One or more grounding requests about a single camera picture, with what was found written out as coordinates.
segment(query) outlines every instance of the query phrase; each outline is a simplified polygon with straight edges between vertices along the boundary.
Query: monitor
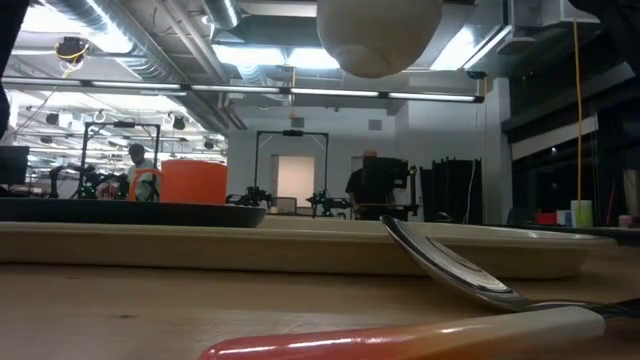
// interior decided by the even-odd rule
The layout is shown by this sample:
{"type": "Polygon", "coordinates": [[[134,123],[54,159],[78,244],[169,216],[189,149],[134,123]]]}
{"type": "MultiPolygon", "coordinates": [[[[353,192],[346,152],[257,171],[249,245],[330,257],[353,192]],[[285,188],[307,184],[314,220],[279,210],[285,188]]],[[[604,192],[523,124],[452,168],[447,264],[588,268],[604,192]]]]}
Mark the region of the monitor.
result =
{"type": "Polygon", "coordinates": [[[362,185],[388,192],[406,189],[409,176],[407,160],[365,157],[362,164],[362,185]]]}
{"type": "Polygon", "coordinates": [[[0,146],[0,184],[24,185],[28,156],[28,146],[0,146]]]}

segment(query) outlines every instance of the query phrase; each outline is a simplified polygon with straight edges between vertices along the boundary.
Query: man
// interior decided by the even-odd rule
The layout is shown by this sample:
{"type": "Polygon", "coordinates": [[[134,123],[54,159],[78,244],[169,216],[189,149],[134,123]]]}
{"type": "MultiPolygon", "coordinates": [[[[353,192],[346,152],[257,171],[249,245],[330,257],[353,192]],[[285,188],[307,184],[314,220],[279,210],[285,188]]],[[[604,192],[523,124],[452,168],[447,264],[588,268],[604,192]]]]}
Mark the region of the man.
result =
{"type": "MultiPolygon", "coordinates": [[[[378,157],[375,150],[365,150],[364,158],[378,157]]],[[[353,212],[356,220],[372,220],[377,221],[380,216],[386,213],[384,206],[360,206],[360,204],[376,204],[390,205],[394,203],[392,189],[389,191],[380,191],[377,186],[364,186],[362,169],[356,170],[351,174],[347,189],[345,192],[349,194],[349,201],[353,205],[353,212]]]]}
{"type": "MultiPolygon", "coordinates": [[[[137,169],[153,169],[153,162],[147,160],[144,157],[144,146],[140,144],[133,144],[129,147],[129,156],[133,161],[133,166],[127,171],[127,178],[129,184],[133,181],[133,177],[136,175],[137,169]]],[[[153,186],[155,186],[155,176],[152,174],[143,174],[139,177],[140,182],[136,186],[136,197],[138,201],[157,201],[157,197],[154,194],[153,186]]]]}

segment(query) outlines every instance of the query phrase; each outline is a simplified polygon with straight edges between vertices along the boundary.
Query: spoon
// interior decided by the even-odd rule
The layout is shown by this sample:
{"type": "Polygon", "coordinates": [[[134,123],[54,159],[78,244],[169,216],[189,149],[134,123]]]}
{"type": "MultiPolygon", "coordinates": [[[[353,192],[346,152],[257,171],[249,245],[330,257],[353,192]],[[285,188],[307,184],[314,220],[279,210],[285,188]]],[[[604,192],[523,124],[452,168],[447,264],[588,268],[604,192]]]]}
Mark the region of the spoon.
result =
{"type": "Polygon", "coordinates": [[[386,216],[381,221],[435,280],[511,314],[437,325],[238,338],[210,347],[200,360],[513,359],[530,349],[621,331],[638,334],[640,300],[609,305],[529,300],[402,221],[386,216]]]}

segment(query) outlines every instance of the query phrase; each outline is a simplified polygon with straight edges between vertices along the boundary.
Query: wooden table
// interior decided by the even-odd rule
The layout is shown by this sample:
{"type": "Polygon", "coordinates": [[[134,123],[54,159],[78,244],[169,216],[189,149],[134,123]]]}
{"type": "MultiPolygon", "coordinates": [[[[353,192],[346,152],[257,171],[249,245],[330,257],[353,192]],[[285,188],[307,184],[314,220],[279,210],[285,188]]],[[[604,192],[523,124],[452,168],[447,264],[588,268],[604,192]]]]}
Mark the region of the wooden table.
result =
{"type": "MultiPolygon", "coordinates": [[[[532,298],[640,297],[640,250],[600,253],[579,279],[510,283],[532,298]]],[[[491,310],[429,279],[0,265],[0,358],[197,359],[239,336],[426,324],[491,310]]],[[[590,341],[527,359],[638,359],[590,341]]]]}

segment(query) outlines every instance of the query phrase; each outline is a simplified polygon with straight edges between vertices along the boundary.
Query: black frame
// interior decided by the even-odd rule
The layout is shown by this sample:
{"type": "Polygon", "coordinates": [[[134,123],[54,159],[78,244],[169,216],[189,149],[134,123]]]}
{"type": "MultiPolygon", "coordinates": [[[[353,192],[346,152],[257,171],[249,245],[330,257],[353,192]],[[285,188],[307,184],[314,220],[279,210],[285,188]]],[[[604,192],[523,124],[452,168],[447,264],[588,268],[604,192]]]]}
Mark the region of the black frame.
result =
{"type": "Polygon", "coordinates": [[[80,177],[78,178],[78,192],[82,190],[84,186],[84,169],[87,163],[87,145],[89,145],[89,140],[91,137],[89,136],[89,129],[92,126],[113,126],[115,128],[135,128],[136,126],[141,127],[151,127],[156,129],[156,144],[153,154],[153,166],[158,168],[158,151],[160,150],[160,128],[161,126],[158,124],[134,124],[127,122],[86,122],[84,124],[84,136],[82,139],[82,158],[80,160],[80,177]]]}
{"type": "Polygon", "coordinates": [[[324,189],[327,190],[327,175],[329,172],[329,133],[319,133],[319,132],[298,132],[296,135],[288,135],[288,131],[258,131],[256,133],[256,159],[253,173],[253,186],[258,186],[258,160],[260,159],[260,137],[263,134],[275,134],[282,135],[288,137],[301,137],[301,136],[324,136],[325,139],[325,147],[324,147],[324,189]]]}

